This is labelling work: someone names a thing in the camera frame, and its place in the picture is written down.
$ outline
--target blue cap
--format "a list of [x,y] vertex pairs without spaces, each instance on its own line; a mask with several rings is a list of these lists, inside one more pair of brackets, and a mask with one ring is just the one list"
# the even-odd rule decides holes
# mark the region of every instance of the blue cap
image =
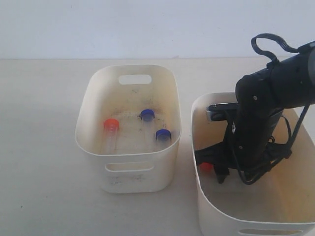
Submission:
[[143,117],[143,116],[146,116],[146,115],[151,115],[151,116],[153,116],[153,118],[155,118],[154,111],[151,110],[151,109],[145,109],[145,110],[143,110],[143,111],[140,113],[140,118],[142,119],[142,117]]
[[160,135],[165,135],[168,136],[169,138],[171,138],[171,132],[168,129],[160,129],[156,132],[156,139],[158,138],[158,136]]

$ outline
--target clear plastic tube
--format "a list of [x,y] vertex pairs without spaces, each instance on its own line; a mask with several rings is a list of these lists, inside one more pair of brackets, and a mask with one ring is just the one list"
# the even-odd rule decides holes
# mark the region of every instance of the clear plastic tube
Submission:
[[113,154],[116,147],[116,138],[119,122],[116,119],[107,119],[104,122],[103,145],[101,154]]
[[145,109],[140,114],[142,120],[142,130],[144,132],[144,143],[146,145],[146,150],[152,152],[155,150],[155,140],[154,140],[154,118],[155,114],[150,109]]
[[160,129],[156,132],[157,151],[164,150],[171,145],[171,132],[167,129]]

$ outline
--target bin handle cutout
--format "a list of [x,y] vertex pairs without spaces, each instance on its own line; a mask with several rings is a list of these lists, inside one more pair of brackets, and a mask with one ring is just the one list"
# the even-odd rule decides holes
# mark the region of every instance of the bin handle cutout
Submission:
[[121,85],[147,85],[152,82],[150,75],[121,75],[118,78]]
[[150,171],[154,167],[153,163],[148,161],[127,162],[127,163],[110,163],[105,169],[110,172],[130,172],[130,171]]
[[239,235],[245,236],[297,236],[302,233],[302,230],[256,230],[242,229],[238,232]]

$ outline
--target tabletop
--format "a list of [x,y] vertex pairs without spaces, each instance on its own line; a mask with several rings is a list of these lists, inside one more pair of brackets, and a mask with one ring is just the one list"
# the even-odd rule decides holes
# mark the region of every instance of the tabletop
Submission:
[[[201,236],[191,106],[206,93],[234,91],[243,75],[267,62],[263,57],[0,60],[0,235]],[[120,64],[165,66],[177,80],[183,130],[175,176],[155,193],[104,192],[75,143],[91,76]],[[313,141],[314,117],[311,107],[304,125]]]

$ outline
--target white plastic bin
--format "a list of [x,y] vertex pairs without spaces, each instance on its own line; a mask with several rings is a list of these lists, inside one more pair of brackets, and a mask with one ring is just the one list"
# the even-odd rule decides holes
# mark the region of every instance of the white plastic bin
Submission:
[[[206,107],[236,102],[234,93],[212,93],[198,98],[192,107],[193,150],[221,142],[226,121],[209,122]],[[298,116],[293,109],[284,114],[294,128]],[[274,136],[287,141],[283,119]],[[244,185],[236,170],[223,184],[214,171],[196,166],[199,224],[204,236],[304,235],[315,225],[315,146],[302,126],[292,147],[293,154],[257,183]]]
[[[171,146],[147,152],[139,114],[155,112],[156,130],[171,131]],[[117,119],[115,153],[100,154],[103,121]],[[77,120],[75,139],[101,187],[111,193],[153,192],[172,180],[181,135],[175,77],[157,65],[110,66],[96,72],[87,87]]]

